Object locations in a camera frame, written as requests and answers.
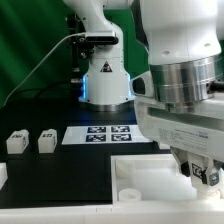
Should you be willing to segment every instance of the black table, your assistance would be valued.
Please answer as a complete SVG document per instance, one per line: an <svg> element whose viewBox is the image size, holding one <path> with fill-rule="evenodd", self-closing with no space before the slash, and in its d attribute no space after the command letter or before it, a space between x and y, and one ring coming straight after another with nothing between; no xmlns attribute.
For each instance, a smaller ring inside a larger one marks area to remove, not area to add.
<svg viewBox="0 0 224 224"><path fill-rule="evenodd" d="M67 126L136 124L133 109L93 112L70 99L17 100L0 110L0 162L8 180L0 191L0 208L97 205L112 203L112 155L168 153L156 143L61 145ZM30 144L22 155L8 155L6 140L27 129ZM53 154L39 154L43 130L56 129Z"/></svg>

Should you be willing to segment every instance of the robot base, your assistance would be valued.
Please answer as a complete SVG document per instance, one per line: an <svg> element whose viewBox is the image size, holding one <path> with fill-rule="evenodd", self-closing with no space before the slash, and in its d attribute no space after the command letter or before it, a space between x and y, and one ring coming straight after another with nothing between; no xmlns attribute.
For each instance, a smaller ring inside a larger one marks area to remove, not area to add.
<svg viewBox="0 0 224 224"><path fill-rule="evenodd" d="M115 112L115 111L121 111L125 109L130 109L134 107L134 100L127 101L125 103L121 104L112 104L112 105L97 105L97 104L91 104L88 102L80 101L79 102L80 107L92 110L92 111L98 111L98 112Z"/></svg>

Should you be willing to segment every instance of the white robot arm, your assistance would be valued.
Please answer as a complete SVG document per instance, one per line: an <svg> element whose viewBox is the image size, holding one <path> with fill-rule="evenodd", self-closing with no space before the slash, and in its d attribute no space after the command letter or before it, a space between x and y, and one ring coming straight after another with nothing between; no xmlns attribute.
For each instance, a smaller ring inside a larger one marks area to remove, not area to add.
<svg viewBox="0 0 224 224"><path fill-rule="evenodd" d="M200 197L216 194L223 188L224 162L224 95L216 93L223 90L216 34L223 28L223 1L140 0L140 5L151 72L131 82L139 128L171 146Z"/></svg>
<svg viewBox="0 0 224 224"><path fill-rule="evenodd" d="M122 109L133 101L130 76L124 69L123 32L104 16L104 9L128 7L130 1L63 0L79 16L86 30L86 40L99 41L84 77L84 95L80 101L98 111ZM100 40L115 38L118 43L105 45Z"/></svg>

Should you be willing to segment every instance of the green screen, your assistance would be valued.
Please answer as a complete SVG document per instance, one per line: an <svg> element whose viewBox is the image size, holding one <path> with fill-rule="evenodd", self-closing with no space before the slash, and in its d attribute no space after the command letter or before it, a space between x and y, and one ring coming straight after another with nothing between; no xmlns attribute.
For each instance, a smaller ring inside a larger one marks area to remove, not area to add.
<svg viewBox="0 0 224 224"><path fill-rule="evenodd" d="M62 0L0 1L0 106L12 89L69 34L65 17L72 12ZM106 11L105 15L124 32L125 68L131 77L146 71L147 54L136 41L131 12ZM44 88L70 79L71 52L63 44L21 89Z"/></svg>

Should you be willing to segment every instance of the black cable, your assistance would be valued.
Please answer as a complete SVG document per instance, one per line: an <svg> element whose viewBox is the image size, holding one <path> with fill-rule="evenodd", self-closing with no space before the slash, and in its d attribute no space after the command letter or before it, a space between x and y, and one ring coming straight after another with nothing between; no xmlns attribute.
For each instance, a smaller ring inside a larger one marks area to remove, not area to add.
<svg viewBox="0 0 224 224"><path fill-rule="evenodd" d="M76 28L78 26L78 23L79 23L79 18L77 17L76 14L71 14L71 15L68 15L66 17L66 22L67 22L67 25L68 25L68 29L70 31L70 35L72 34L75 34L76 33ZM73 44L75 43L77 40L77 37L72 37L71 38L71 51L72 51L72 70L73 71L80 71L79 69L79 57L78 57L78 47L76 44Z"/></svg>
<svg viewBox="0 0 224 224"><path fill-rule="evenodd" d="M54 84L51 84L51 85L47 86L46 88L42 89L39 93L37 93L37 95L34 97L34 99L38 99L42 94L44 94L45 92L51 90L52 88L54 88L56 86L65 85L65 84L71 84L71 82L62 81L62 82L56 82Z"/></svg>
<svg viewBox="0 0 224 224"><path fill-rule="evenodd" d="M11 97L11 95L13 95L33 74L34 72L53 54L53 52L63 43L65 42L67 39L72 38L74 36L83 36L85 35L85 33L78 33L78 34L72 34L69 35L65 38L63 38L61 41L59 41L53 48L52 50L39 62L39 64L26 76L26 78L18 85L16 86L11 93L6 97L6 100L4 102L4 106L7 104L9 98Z"/></svg>
<svg viewBox="0 0 224 224"><path fill-rule="evenodd" d="M42 89L41 89L41 88L39 88L39 89L37 89L37 88L36 88L36 89L33 88L33 89L23 89L23 90L17 91L17 92L15 92L13 95L10 96L10 98L8 99L7 104L8 104L9 102L11 102L15 96L17 96L17 95L19 95L19 94L21 94L21 93L25 93L25 92L33 92L33 91L40 91L40 90L42 90Z"/></svg>
<svg viewBox="0 0 224 224"><path fill-rule="evenodd" d="M23 89L23 90L20 90L20 91L17 91L15 92L13 95L10 96L10 98L8 99L7 101L7 104L9 102L11 102L13 100L13 98L21 93L25 93L25 92L33 92L33 91L39 91L36 96L34 97L35 99L39 98L43 93L49 91L49 90L52 90L52 88L56 87L56 86L59 86L59 85L64 85L64 84L70 84L70 82L67 82L67 81L61 81L61 82L56 82L54 84L51 84L49 86L47 86L46 88L31 88L31 89Z"/></svg>
<svg viewBox="0 0 224 224"><path fill-rule="evenodd" d="M210 84L210 91L224 92L224 82L214 81Z"/></svg>

